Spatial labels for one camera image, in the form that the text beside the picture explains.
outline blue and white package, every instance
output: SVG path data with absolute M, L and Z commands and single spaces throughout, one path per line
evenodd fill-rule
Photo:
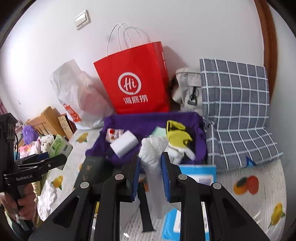
M 216 167 L 213 165 L 179 165 L 181 172 L 196 180 L 198 183 L 211 185 L 216 182 Z M 205 240 L 210 240 L 205 203 L 202 202 L 202 213 L 205 224 Z M 181 212 L 177 209 L 170 211 L 163 226 L 163 239 L 180 240 Z

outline white circle logo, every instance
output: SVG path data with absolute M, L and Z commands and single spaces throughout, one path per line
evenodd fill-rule
M 141 90 L 140 78 L 131 72 L 125 72 L 118 78 L 120 90 L 127 95 L 135 95 Z

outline gray plaid fabric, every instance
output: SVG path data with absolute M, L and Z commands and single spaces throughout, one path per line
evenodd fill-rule
M 202 111 L 208 164 L 218 171 L 249 166 L 282 155 L 271 133 L 268 80 L 264 67 L 216 59 L 200 59 Z

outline human hand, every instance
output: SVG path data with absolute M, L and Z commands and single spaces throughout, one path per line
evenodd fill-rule
M 17 201 L 20 206 L 23 206 L 22 209 L 19 211 L 19 215 L 24 217 L 26 220 L 32 220 L 36 213 L 36 195 L 34 193 L 34 189 L 31 183 L 27 184 L 24 187 L 24 193 L 26 196 L 18 199 Z M 0 193 L 0 200 L 3 206 L 5 207 L 8 215 L 14 221 L 16 221 L 15 212 L 13 209 L 17 208 L 17 204 L 13 197 L 6 192 L 2 192 Z

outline silver screw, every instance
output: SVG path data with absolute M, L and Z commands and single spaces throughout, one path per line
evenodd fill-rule
M 116 180 L 122 180 L 123 178 L 124 178 L 124 175 L 122 175 L 122 174 L 115 175 Z
M 80 184 L 81 188 L 88 188 L 89 187 L 89 183 L 88 182 L 83 182 Z
M 180 180 L 186 180 L 186 179 L 187 179 L 187 175 L 185 175 L 185 174 L 180 174 L 180 175 L 178 176 L 178 178 L 179 178 Z
M 213 184 L 213 188 L 215 188 L 215 189 L 221 189 L 222 186 L 221 186 L 220 183 L 214 183 L 214 184 Z

